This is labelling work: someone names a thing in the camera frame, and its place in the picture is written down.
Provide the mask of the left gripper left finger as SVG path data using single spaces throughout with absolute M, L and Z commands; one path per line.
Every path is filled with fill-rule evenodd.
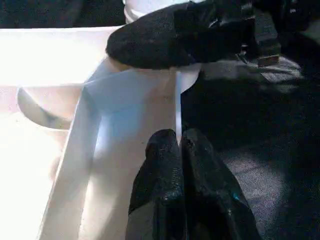
M 155 132 L 132 185 L 125 239 L 184 240 L 187 237 L 184 177 L 176 133 Z

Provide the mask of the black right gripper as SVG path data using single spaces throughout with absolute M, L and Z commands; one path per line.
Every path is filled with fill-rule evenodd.
M 282 47 L 293 34 L 320 19 L 318 0 L 245 0 L 254 16 L 246 34 L 244 58 L 259 67 L 279 62 Z

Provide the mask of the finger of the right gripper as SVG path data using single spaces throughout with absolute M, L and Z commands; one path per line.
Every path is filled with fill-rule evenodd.
M 119 28 L 105 51 L 134 68 L 184 67 L 240 53 L 251 29 L 251 2 L 185 2 Z

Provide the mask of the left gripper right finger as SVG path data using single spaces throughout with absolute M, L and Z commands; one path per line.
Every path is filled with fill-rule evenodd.
M 191 240 L 261 239 L 238 180 L 197 129 L 182 135 L 182 163 Z

